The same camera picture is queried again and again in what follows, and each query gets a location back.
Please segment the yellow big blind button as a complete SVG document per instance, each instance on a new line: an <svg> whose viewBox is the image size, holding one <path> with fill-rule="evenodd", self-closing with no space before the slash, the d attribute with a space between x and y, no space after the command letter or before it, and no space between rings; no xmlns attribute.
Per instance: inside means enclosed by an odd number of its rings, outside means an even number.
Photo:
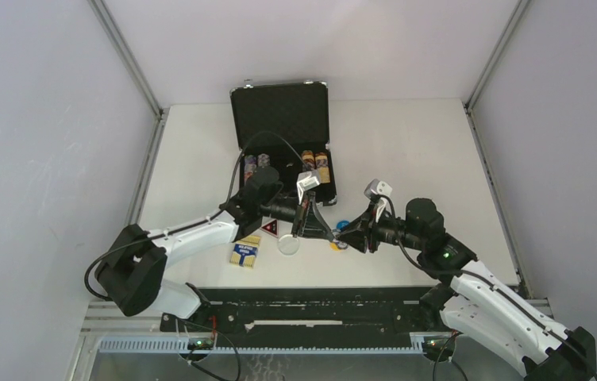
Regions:
<svg viewBox="0 0 597 381"><path fill-rule="evenodd" d="M348 248L347 244L343 244L343 243L336 243L336 242L332 242L329 244L331 249L334 251L344 251Z"/></svg>

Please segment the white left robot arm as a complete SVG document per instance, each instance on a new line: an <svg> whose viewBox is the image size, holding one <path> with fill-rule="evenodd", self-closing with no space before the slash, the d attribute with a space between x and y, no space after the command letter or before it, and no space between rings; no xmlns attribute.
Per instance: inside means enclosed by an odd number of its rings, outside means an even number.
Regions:
<svg viewBox="0 0 597 381"><path fill-rule="evenodd" d="M99 258L94 278L126 317L155 310L179 318L192 331L204 329L210 320L205 297L189 283L165 279L165 270L254 234L266 217L290 222L293 241L332 241L333 230L316 205L319 183L318 171L304 171L296 180L296 196L284 197L278 171L259 168L234 196L199 221L163 230L126 226Z"/></svg>

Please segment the left chip row purple end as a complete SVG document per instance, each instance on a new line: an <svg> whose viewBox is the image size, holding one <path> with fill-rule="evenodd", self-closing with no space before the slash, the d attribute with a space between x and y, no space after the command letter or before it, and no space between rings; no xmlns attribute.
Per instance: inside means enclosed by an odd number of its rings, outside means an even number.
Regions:
<svg viewBox="0 0 597 381"><path fill-rule="evenodd" d="M257 157L254 155L245 156L244 157L244 174L243 174L243 180L245 183L254 174L256 169L257 169Z"/></svg>

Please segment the right chip row yellow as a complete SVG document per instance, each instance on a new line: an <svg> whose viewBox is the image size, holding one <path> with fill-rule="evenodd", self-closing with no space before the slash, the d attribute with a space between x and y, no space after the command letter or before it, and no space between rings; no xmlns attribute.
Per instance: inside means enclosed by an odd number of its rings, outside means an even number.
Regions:
<svg viewBox="0 0 597 381"><path fill-rule="evenodd" d="M320 177L321 184L327 184L331 182L329 159L325 152L316 153L314 156L316 169Z"/></svg>

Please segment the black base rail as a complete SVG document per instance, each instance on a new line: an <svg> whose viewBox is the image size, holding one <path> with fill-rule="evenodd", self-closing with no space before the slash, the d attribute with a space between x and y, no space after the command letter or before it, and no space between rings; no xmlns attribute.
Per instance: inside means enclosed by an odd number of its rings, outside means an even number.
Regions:
<svg viewBox="0 0 597 381"><path fill-rule="evenodd" d="M163 333L217 333L239 349L411 348L411 336L448 333L430 287L203 288L186 323L164 314Z"/></svg>

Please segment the black aluminium poker case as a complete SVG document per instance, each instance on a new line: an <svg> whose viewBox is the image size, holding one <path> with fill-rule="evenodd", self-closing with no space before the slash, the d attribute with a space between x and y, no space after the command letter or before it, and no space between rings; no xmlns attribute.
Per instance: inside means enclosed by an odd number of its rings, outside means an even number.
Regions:
<svg viewBox="0 0 597 381"><path fill-rule="evenodd" d="M321 206L337 203L337 185L329 149L329 93L323 81L236 87L229 92L238 147L244 156L266 153L279 173L285 195L296 195L297 176L305 168L301 154L325 152L331 182L314 188Z"/></svg>

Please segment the white dealer button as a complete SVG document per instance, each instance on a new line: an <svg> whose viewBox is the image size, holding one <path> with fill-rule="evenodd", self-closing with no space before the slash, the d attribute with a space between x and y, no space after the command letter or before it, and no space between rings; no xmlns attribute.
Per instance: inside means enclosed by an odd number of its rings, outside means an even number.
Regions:
<svg viewBox="0 0 597 381"><path fill-rule="evenodd" d="M277 240L277 248L285 256L293 256L300 249L300 240L291 234L285 234Z"/></svg>

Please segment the right chip row orange blue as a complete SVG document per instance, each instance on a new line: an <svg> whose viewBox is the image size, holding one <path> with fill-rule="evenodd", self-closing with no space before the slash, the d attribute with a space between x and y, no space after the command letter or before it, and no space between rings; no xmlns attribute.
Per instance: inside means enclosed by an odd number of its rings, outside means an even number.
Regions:
<svg viewBox="0 0 597 381"><path fill-rule="evenodd" d="M312 171L316 169L314 154L311 150L303 151L301 157L306 170Z"/></svg>

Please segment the yellow blue card deck box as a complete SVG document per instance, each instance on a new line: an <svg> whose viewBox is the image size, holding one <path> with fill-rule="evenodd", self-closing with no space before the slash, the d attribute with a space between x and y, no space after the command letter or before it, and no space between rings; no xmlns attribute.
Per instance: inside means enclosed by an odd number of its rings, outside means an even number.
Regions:
<svg viewBox="0 0 597 381"><path fill-rule="evenodd" d="M254 268L260 249L261 236L251 235L236 241L229 258L233 265Z"/></svg>

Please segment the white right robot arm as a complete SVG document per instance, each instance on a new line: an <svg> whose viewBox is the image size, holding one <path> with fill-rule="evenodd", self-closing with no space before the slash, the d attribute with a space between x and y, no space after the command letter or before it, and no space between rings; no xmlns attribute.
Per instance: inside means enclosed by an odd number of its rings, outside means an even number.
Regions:
<svg viewBox="0 0 597 381"><path fill-rule="evenodd" d="M418 251L410 263L439 281L420 310L428 329L463 333L526 380L597 380L595 338L582 327L568 329L498 280L447 233L431 199L410 200L400 218L389 197L375 196L336 238L360 252L381 244L399 247L405 257Z"/></svg>

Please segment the blue small blind button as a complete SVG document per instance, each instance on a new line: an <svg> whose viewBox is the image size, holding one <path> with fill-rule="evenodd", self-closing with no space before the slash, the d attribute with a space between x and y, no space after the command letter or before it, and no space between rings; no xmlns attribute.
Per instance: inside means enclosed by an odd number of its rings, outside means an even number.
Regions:
<svg viewBox="0 0 597 381"><path fill-rule="evenodd" d="M345 227L347 227L349 225L349 221L347 220L342 220L339 221L336 225L336 230L337 231L342 231Z"/></svg>

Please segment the triangular all in button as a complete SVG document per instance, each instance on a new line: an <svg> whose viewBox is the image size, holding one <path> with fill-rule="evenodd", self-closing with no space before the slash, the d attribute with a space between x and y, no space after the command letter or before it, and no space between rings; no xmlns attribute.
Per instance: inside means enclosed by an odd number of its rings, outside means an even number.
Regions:
<svg viewBox="0 0 597 381"><path fill-rule="evenodd" d="M270 220L260 228L263 232L273 236L274 238L279 237L279 223L276 219Z"/></svg>

